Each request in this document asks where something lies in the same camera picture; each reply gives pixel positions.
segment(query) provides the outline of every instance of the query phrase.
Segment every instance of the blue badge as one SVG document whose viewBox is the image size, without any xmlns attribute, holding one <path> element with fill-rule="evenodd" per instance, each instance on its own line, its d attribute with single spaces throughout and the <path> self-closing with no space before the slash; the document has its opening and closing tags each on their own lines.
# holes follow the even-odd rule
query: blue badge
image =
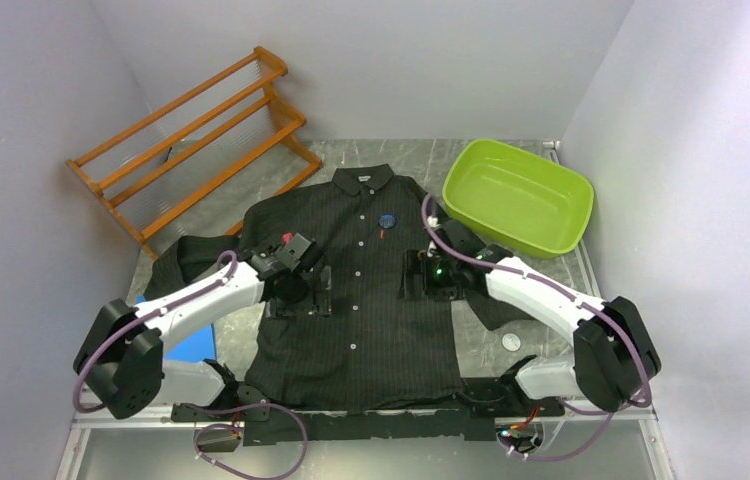
<svg viewBox="0 0 750 480">
<path fill-rule="evenodd" d="M 396 216 L 391 213 L 385 213 L 378 219 L 378 225 L 381 225 L 381 228 L 393 228 L 396 226 Z"/>
</svg>

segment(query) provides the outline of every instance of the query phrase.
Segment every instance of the floor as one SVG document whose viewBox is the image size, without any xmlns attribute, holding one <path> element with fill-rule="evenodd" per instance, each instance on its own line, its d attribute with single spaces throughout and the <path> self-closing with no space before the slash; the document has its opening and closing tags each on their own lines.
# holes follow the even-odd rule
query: floor
<svg viewBox="0 0 750 480">
<path fill-rule="evenodd" d="M 396 174 L 415 178 L 426 190 L 440 198 L 443 183 L 451 165 L 468 142 L 465 140 L 331 140 L 309 142 L 307 146 L 324 162 L 324 167 L 305 185 L 329 181 L 336 168 L 371 166 L 389 163 Z M 546 156 L 539 141 L 510 141 L 515 146 Z M 254 164 L 216 192 L 199 202 L 169 230 L 157 238 L 158 248 L 170 244 L 184 232 L 196 235 L 219 235 L 235 224 L 245 210 L 257 201 L 271 196 L 304 166 L 304 161 L 286 147 L 274 147 Z M 184 189 L 189 172 L 178 180 Z M 538 260 L 520 255 L 541 273 L 575 290 L 588 292 L 583 259 L 575 251 L 552 260 Z M 151 273 L 151 260 L 141 254 L 128 295 L 135 299 L 142 293 Z M 257 326 L 262 306 L 240 310 L 215 323 L 217 357 L 243 378 L 257 352 Z M 496 331 L 488 331 L 465 302 L 452 306 L 455 343 L 461 375 L 498 376 L 518 359 L 537 354 L 555 356 L 570 347 L 543 324 L 531 319 L 515 318 Z M 516 334 L 522 346 L 515 352 L 502 345 L 505 334 Z"/>
</svg>

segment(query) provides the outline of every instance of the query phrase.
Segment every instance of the button-up shirt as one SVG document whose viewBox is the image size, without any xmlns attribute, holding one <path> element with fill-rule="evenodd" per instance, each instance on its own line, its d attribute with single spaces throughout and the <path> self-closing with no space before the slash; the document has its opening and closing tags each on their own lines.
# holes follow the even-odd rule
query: button-up shirt
<svg viewBox="0 0 750 480">
<path fill-rule="evenodd" d="M 398 298 L 405 251 L 428 245 L 424 195 L 412 178 L 381 165 L 338 169 L 329 183 L 248 210 L 243 248 L 279 242 L 287 232 L 323 246 L 332 313 L 264 317 L 246 383 L 283 404 L 351 412 L 461 389 L 450 304 Z"/>
</svg>

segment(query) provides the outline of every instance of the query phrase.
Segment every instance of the white wall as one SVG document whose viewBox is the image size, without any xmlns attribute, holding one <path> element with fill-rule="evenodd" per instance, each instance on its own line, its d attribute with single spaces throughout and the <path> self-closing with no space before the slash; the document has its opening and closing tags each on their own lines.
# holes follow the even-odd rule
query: white wall
<svg viewBox="0 0 750 480">
<path fill-rule="evenodd" d="M 85 0 L 0 1 L 0 478 L 54 478 L 71 362 L 137 249 L 63 164 L 147 115 Z"/>
<path fill-rule="evenodd" d="M 636 1 L 562 144 L 599 282 L 662 355 L 680 478 L 750 478 L 750 1 Z"/>
<path fill-rule="evenodd" d="M 530 139 L 563 134 L 631 2 L 93 0 L 154 107 L 260 44 L 304 136 Z"/>
</svg>

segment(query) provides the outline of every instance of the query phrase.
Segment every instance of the purple cable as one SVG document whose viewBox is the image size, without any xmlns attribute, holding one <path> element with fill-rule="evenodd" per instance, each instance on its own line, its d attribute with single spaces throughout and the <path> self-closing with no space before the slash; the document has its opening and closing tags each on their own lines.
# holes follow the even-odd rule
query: purple cable
<svg viewBox="0 0 750 480">
<path fill-rule="evenodd" d="M 425 230 L 428 232 L 428 235 L 431 237 L 431 240 L 434 241 L 434 243 L 437 244 L 437 246 L 443 250 L 444 252 L 448 253 L 449 255 L 457 258 L 458 260 L 464 261 L 466 263 L 472 264 L 472 265 L 478 265 L 480 267 L 485 268 L 493 268 L 496 270 L 503 270 L 505 272 L 514 273 L 516 275 L 523 276 L 525 275 L 525 272 L 513 267 L 508 267 L 505 265 L 499 265 L 492 262 L 485 262 L 483 260 L 478 260 L 477 258 L 468 257 L 466 255 L 463 255 L 462 253 L 456 251 L 455 249 L 449 247 L 446 245 L 445 242 L 437 235 L 437 233 L 434 231 L 434 228 L 431 227 L 431 225 L 428 224 L 428 204 L 431 201 L 431 194 L 428 194 L 425 196 L 425 199 L 422 201 L 422 224 L 425 227 Z M 575 301 L 576 296 L 572 294 L 572 292 L 568 291 L 567 289 L 563 288 L 562 286 L 558 285 L 556 282 L 553 282 L 545 277 L 535 275 L 534 273 L 529 273 L 526 275 L 527 278 L 530 278 L 532 280 L 536 280 L 555 291 L 559 292 L 561 295 L 568 298 L 570 301 Z M 608 326 L 611 327 L 611 329 L 617 334 L 617 336 L 622 340 L 622 343 L 625 344 L 625 347 L 628 349 L 628 353 L 631 355 L 631 358 L 634 360 L 634 366 L 637 369 L 637 373 L 640 376 L 640 383 L 643 385 L 642 390 L 640 393 L 635 395 L 635 398 L 642 398 L 642 402 L 638 402 L 637 400 L 628 400 L 629 405 L 637 406 L 637 407 L 648 407 L 652 404 L 652 389 L 649 386 L 649 376 L 646 374 L 646 367 L 643 365 L 643 362 L 640 360 L 640 355 L 637 353 L 637 348 L 634 346 L 634 342 L 631 341 L 631 338 L 629 338 L 628 334 L 625 333 L 625 330 L 622 329 L 622 327 L 619 326 L 618 323 L 616 323 L 611 317 L 606 315 L 601 310 L 593 307 L 592 305 L 589 305 L 586 302 L 581 302 L 580 308 L 584 308 L 585 310 L 589 311 L 593 315 L 599 317 L 600 320 L 605 322 Z M 560 400 L 561 404 L 566 406 L 567 408 L 571 409 L 572 411 L 582 414 L 582 415 L 605 415 L 606 412 L 600 412 L 600 411 L 589 411 L 589 410 L 582 410 L 580 408 L 573 408 L 572 405 L 565 402 L 564 400 Z M 607 418 L 602 422 L 602 425 L 599 426 L 599 428 L 596 430 L 596 432 L 593 434 L 592 437 L 590 437 L 589 440 L 587 440 L 584 445 L 581 447 L 578 447 L 577 449 L 573 450 L 572 452 L 566 454 L 566 455 L 559 455 L 556 457 L 529 457 L 526 456 L 525 458 L 528 458 L 530 460 L 536 460 L 536 461 L 542 461 L 542 462 L 555 462 L 555 461 L 562 461 L 562 460 L 568 460 L 581 452 L 587 450 L 593 442 L 596 441 L 597 438 L 608 428 L 608 425 L 610 424 L 611 418 L 613 418 L 613 414 L 607 414 Z"/>
<path fill-rule="evenodd" d="M 234 273 L 237 271 L 237 254 L 234 253 L 232 250 L 226 250 L 222 252 L 221 255 L 219 255 L 219 258 L 216 260 L 216 266 L 217 268 L 221 267 L 221 262 L 224 261 L 226 258 L 230 259 L 230 267 L 228 269 L 228 272 L 225 273 L 224 278 L 226 280 L 219 279 L 214 283 L 211 283 L 210 285 L 207 285 L 206 287 L 197 290 L 189 295 L 184 296 L 181 299 L 173 300 L 172 302 L 169 302 L 168 304 L 156 308 L 145 315 L 129 322 L 124 327 L 120 328 L 119 330 L 116 330 L 116 333 L 113 335 L 110 335 L 107 337 L 107 340 L 104 340 L 104 342 L 101 343 L 101 345 L 92 353 L 92 355 L 89 356 L 88 359 L 86 359 L 86 362 L 84 363 L 83 367 L 81 368 L 81 371 L 78 372 L 78 380 L 75 382 L 75 387 L 72 389 L 72 405 L 75 407 L 75 410 L 77 410 L 80 413 L 92 413 L 97 412 L 104 408 L 104 404 L 98 404 L 92 407 L 84 407 L 81 405 L 81 391 L 83 390 L 83 384 L 86 382 L 87 377 L 89 376 L 89 372 L 92 370 L 92 367 L 95 366 L 95 362 L 98 361 L 99 358 L 101 358 L 102 355 L 104 355 L 104 352 L 107 351 L 108 348 L 110 348 L 114 343 L 116 343 L 118 340 L 120 340 L 122 337 L 124 337 L 128 332 L 133 330 L 134 328 L 142 325 L 143 323 L 151 320 L 154 317 L 158 317 L 162 315 L 162 309 L 172 309 L 176 308 L 180 305 L 183 305 L 184 303 L 187 303 L 191 300 L 194 300 L 211 290 L 215 289 L 216 287 L 219 287 L 221 285 L 225 284 L 225 281 L 227 279 L 230 279 L 234 276 Z"/>
<path fill-rule="evenodd" d="M 198 438 L 201 436 L 202 433 L 209 431 L 209 430 L 239 431 L 237 427 L 234 427 L 233 425 L 228 425 L 226 423 L 214 423 L 212 425 L 208 425 L 195 433 L 192 443 L 193 443 L 193 447 L 195 448 L 196 456 L 198 458 L 201 458 L 205 462 L 213 465 L 214 467 L 219 467 L 228 473 L 232 473 L 234 475 L 245 478 L 247 480 L 281 480 L 295 473 L 295 471 L 298 470 L 301 464 L 304 463 L 304 457 L 307 454 L 307 441 L 308 441 L 307 440 L 307 428 L 305 428 L 304 422 L 301 420 L 301 418 L 298 415 L 296 415 L 295 412 L 288 409 L 287 407 L 283 407 L 281 405 L 277 405 L 274 403 L 252 403 L 251 405 L 243 405 L 242 407 L 230 408 L 227 410 L 208 410 L 206 408 L 199 407 L 198 405 L 193 405 L 191 403 L 185 403 L 184 405 L 192 408 L 193 410 L 206 413 L 209 415 L 229 415 L 231 413 L 243 412 L 245 410 L 251 410 L 254 408 L 263 408 L 263 407 L 274 408 L 275 410 L 280 410 L 286 413 L 287 415 L 289 415 L 290 417 L 292 417 L 292 419 L 295 420 L 296 424 L 298 424 L 298 428 L 301 429 L 301 438 L 302 438 L 301 455 L 298 457 L 298 461 L 295 463 L 295 465 L 293 465 L 285 473 L 282 473 L 281 475 L 277 475 L 275 477 L 255 477 L 247 473 L 241 472 L 235 468 L 232 468 L 222 462 L 217 462 L 216 460 L 211 458 L 209 455 L 201 451 L 201 449 L 198 446 Z"/>
</svg>

